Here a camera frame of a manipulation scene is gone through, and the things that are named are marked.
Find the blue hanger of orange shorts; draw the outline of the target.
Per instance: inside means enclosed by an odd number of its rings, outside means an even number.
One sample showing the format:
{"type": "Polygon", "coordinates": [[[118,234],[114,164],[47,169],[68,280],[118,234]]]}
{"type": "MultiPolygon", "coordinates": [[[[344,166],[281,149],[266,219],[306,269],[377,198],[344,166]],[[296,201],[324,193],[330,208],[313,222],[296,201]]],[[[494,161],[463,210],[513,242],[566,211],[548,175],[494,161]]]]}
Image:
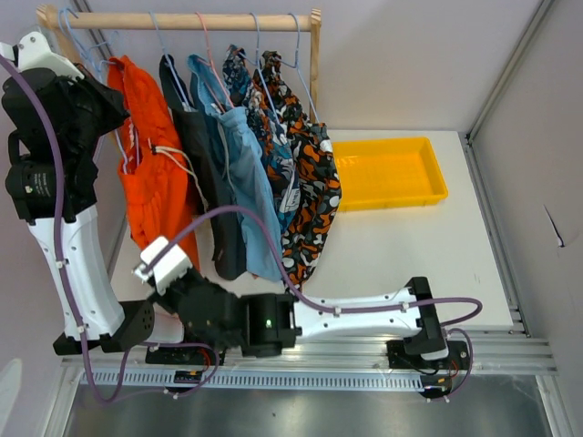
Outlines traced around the blue hanger of orange shorts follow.
{"type": "MultiPolygon", "coordinates": [[[[97,78],[102,84],[106,84],[106,73],[108,72],[108,68],[110,66],[113,66],[113,63],[110,62],[109,58],[106,56],[97,62],[97,67],[96,67],[97,78]]],[[[128,153],[126,152],[126,150],[123,146],[123,143],[121,141],[121,135],[120,135],[119,128],[117,128],[113,131],[113,137],[115,139],[118,150],[119,150],[120,155],[122,157],[122,173],[126,175],[128,173],[128,163],[129,163],[130,159],[129,159],[128,153]]]]}

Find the blue hanger of dark shorts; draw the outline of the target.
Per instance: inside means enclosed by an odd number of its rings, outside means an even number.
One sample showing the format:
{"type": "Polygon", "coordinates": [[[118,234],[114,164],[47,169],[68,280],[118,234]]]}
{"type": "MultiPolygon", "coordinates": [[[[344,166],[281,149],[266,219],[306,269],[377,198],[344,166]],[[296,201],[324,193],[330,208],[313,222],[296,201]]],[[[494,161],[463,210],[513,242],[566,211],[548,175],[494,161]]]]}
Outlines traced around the blue hanger of dark shorts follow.
{"type": "Polygon", "coordinates": [[[182,85],[179,74],[175,68],[174,60],[169,55],[169,51],[168,51],[167,46],[165,44],[165,40],[164,40],[163,35],[161,34],[160,29],[159,29],[158,20],[152,11],[149,11],[148,13],[150,15],[151,21],[152,21],[154,28],[155,28],[155,31],[157,33],[159,43],[160,43],[160,46],[161,46],[161,49],[163,52],[163,57],[165,59],[165,65],[167,66],[167,68],[169,69],[169,71],[171,73],[172,83],[173,83],[175,90],[177,91],[177,93],[179,95],[179,100],[180,100],[180,103],[182,105],[182,108],[186,112],[191,112],[192,106],[189,102],[189,98],[187,96],[186,90],[184,89],[184,86],[182,85]]]}

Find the dark grey shorts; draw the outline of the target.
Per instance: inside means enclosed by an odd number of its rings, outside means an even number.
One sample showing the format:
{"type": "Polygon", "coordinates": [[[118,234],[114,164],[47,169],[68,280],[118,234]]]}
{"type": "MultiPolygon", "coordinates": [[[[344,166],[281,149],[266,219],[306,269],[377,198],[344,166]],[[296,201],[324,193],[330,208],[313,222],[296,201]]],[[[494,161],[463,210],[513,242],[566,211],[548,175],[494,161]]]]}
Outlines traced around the dark grey shorts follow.
{"type": "MultiPolygon", "coordinates": [[[[182,150],[190,159],[197,178],[196,190],[203,197],[199,201],[206,210],[233,205],[235,197],[226,176],[223,175],[224,143],[217,122],[204,113],[201,103],[190,98],[191,112],[186,112],[172,83],[172,76],[162,57],[159,61],[159,80],[162,94],[172,113],[182,150]]],[[[235,280],[246,271],[246,249],[236,213],[223,213],[210,220],[214,250],[212,261],[222,279],[235,280]]]]}

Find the light blue shorts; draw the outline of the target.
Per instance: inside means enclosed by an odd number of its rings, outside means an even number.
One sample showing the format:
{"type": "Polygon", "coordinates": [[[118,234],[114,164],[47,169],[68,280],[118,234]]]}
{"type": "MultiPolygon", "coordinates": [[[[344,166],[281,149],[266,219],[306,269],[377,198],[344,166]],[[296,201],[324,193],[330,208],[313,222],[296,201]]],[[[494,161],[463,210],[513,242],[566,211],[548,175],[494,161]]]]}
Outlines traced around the light blue shorts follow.
{"type": "Polygon", "coordinates": [[[281,258],[281,229],[276,216],[271,185],[261,163],[261,147],[247,123],[243,107],[231,108],[213,75],[208,60],[190,55],[190,93],[201,103],[204,113],[217,122],[224,143],[224,170],[233,189],[235,203],[252,211],[265,225],[239,214],[246,248],[246,270],[258,277],[278,281],[281,273],[276,263],[281,258]]]}

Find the pink wire hanger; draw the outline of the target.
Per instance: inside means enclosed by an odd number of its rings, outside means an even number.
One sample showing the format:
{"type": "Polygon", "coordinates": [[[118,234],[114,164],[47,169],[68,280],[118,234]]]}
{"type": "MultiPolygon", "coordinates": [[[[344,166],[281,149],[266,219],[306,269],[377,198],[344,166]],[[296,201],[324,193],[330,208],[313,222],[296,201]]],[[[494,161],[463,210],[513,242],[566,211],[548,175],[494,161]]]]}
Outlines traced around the pink wire hanger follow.
{"type": "Polygon", "coordinates": [[[220,89],[226,98],[227,103],[229,104],[229,106],[231,108],[234,108],[234,104],[232,103],[232,101],[230,99],[230,93],[228,92],[227,88],[225,87],[225,85],[224,85],[224,83],[223,83],[223,81],[222,81],[222,79],[221,79],[221,77],[220,77],[220,75],[215,67],[214,58],[213,58],[213,54],[212,54],[212,50],[211,50],[211,44],[210,44],[210,33],[209,33],[209,30],[206,26],[204,15],[198,11],[195,12],[195,15],[199,19],[200,25],[201,25],[203,33],[204,33],[207,58],[208,58],[208,64],[210,66],[210,69],[211,69],[213,75],[216,77],[216,79],[220,85],[220,89]]]}

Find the blue orange patterned shorts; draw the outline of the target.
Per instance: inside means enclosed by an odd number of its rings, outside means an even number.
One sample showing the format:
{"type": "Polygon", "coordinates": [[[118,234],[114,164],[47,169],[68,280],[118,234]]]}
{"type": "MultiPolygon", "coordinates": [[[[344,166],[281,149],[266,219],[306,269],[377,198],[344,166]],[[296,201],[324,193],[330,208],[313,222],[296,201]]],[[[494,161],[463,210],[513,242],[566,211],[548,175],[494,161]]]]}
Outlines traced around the blue orange patterned shorts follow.
{"type": "Polygon", "coordinates": [[[246,61],[244,49],[230,45],[222,75],[231,101],[246,109],[248,126],[261,147],[261,163],[271,185],[276,216],[281,230],[286,230],[299,207],[299,177],[266,79],[260,70],[251,73],[246,61]]]}

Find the blue hanger of patterned shorts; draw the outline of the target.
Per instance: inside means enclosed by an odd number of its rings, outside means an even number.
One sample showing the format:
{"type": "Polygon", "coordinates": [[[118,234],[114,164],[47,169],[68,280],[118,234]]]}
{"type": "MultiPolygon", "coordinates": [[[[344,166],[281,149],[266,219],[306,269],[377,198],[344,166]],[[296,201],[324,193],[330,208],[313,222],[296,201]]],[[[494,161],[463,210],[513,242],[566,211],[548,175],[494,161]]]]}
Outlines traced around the blue hanger of patterned shorts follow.
{"type": "Polygon", "coordinates": [[[262,73],[262,66],[261,66],[261,62],[260,62],[261,29],[260,29],[259,18],[253,12],[250,12],[250,16],[253,18],[255,32],[256,32],[255,58],[249,59],[248,56],[246,55],[245,50],[242,47],[239,48],[238,52],[240,53],[240,56],[244,60],[250,61],[251,64],[256,67],[257,73],[258,73],[259,78],[260,78],[262,90],[264,91],[264,95],[267,99],[268,107],[271,110],[272,118],[276,123],[278,123],[279,119],[278,119],[277,111],[276,111],[275,105],[273,104],[273,101],[271,98],[271,93],[270,93],[269,88],[267,86],[264,74],[262,73]]]}

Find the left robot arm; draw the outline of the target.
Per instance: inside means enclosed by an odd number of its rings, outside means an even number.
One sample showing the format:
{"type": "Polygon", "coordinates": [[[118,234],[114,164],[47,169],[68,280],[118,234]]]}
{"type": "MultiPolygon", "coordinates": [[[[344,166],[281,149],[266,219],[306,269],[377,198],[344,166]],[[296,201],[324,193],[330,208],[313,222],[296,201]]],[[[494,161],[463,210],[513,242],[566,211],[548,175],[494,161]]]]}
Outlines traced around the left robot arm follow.
{"type": "Polygon", "coordinates": [[[123,96],[90,74],[71,78],[46,67],[8,78],[3,91],[2,107],[15,124],[5,187],[56,284],[65,328],[55,353],[96,347],[116,353],[151,342],[166,343],[176,363],[191,362],[198,343],[181,323],[157,314],[151,298],[119,301],[106,272],[93,155],[98,141],[128,118],[123,96]]]}

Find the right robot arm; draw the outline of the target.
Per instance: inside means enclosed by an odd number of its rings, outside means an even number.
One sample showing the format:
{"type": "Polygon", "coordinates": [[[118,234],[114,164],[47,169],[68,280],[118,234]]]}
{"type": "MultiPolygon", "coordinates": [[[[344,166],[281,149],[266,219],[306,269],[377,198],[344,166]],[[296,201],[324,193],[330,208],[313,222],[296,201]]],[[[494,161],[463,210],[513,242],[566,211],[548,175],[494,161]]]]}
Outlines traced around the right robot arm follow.
{"type": "Polygon", "coordinates": [[[187,338],[242,356],[269,358],[301,342],[333,336],[393,335],[426,367],[445,361],[449,348],[425,277],[369,298],[299,299],[290,292],[238,296],[191,268],[155,290],[150,301],[179,318],[187,338]]]}

